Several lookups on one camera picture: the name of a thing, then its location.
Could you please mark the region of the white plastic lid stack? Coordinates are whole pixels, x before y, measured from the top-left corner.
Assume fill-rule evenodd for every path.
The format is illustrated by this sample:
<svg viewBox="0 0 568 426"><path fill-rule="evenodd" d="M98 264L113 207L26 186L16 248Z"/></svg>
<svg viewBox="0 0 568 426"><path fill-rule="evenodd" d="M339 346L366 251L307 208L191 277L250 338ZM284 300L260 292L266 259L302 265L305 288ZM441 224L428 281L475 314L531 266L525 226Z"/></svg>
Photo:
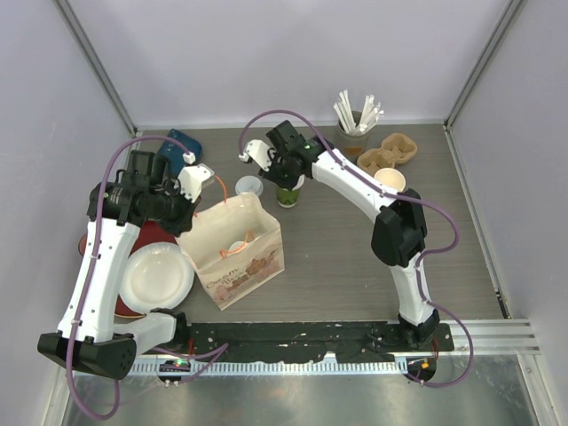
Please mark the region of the white plastic lid stack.
<svg viewBox="0 0 568 426"><path fill-rule="evenodd" d="M237 194L253 193L260 197L264 191L264 184L259 177L247 175L236 182L234 189Z"/></svg>

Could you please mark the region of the brown pulp cup carrier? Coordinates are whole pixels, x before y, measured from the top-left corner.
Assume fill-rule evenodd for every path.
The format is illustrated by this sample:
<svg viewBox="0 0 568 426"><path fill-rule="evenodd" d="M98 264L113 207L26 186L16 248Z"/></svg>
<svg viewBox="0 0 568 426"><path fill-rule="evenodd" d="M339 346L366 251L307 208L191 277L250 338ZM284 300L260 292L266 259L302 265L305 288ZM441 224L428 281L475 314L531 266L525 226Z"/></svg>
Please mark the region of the brown pulp cup carrier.
<svg viewBox="0 0 568 426"><path fill-rule="evenodd" d="M395 169L409 162L417 154L416 143L403 133L392 133L379 148L365 151L356 161L357 166L369 175L385 168Z"/></svg>

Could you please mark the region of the bear print paper bag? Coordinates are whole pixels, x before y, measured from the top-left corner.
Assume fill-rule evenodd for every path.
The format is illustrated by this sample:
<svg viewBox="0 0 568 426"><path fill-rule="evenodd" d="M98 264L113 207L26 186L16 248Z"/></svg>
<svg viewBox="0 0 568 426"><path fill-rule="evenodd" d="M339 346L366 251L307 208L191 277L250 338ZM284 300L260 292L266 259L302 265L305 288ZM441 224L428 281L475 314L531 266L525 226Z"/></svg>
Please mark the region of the bear print paper bag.
<svg viewBox="0 0 568 426"><path fill-rule="evenodd" d="M228 254L236 241L247 245ZM176 242L221 311L285 270L280 222L253 193L226 198L197 213L192 230Z"/></svg>

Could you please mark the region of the white plastic cup lid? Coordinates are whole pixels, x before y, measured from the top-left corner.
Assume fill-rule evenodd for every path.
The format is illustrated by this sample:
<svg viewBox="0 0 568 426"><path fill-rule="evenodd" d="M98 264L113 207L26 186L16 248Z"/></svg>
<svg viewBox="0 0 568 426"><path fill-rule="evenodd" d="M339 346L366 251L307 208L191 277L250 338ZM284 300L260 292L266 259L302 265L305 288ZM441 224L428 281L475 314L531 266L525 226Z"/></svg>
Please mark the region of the white plastic cup lid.
<svg viewBox="0 0 568 426"><path fill-rule="evenodd" d="M247 245L246 241L236 241L233 243L230 248L227 250L228 254L234 254L242 250Z"/></svg>

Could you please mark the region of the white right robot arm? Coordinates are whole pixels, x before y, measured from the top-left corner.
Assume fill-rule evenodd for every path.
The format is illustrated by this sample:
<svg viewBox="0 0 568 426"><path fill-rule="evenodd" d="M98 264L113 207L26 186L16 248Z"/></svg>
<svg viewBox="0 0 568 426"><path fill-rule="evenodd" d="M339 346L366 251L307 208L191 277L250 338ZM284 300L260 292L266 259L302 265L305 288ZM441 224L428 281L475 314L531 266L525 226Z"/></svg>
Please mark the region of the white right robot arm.
<svg viewBox="0 0 568 426"><path fill-rule="evenodd" d="M260 175L286 189L300 177L313 179L353 203L374 225L371 249L390 268L398 294L398 321L402 343L419 351L429 344L439 323L438 310L427 303L428 291L417 264L425 250L427 227L418 193L398 193L357 169L326 140L305 138L290 121L266 133L270 145L261 161Z"/></svg>

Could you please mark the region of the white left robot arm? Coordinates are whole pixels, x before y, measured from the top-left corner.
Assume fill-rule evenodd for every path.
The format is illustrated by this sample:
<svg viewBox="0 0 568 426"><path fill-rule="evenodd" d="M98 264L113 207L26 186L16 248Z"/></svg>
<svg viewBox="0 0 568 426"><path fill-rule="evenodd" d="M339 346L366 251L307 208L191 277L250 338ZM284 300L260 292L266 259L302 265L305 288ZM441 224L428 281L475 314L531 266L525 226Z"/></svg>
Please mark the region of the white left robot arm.
<svg viewBox="0 0 568 426"><path fill-rule="evenodd" d="M195 201L187 199L161 154L134 150L115 180L90 194L87 241L74 293L53 333L40 335L38 351L62 367L123 379L135 358L161 346L182 352L189 327L182 312L164 304L129 324L114 321L126 264L147 221L179 236L190 230Z"/></svg>

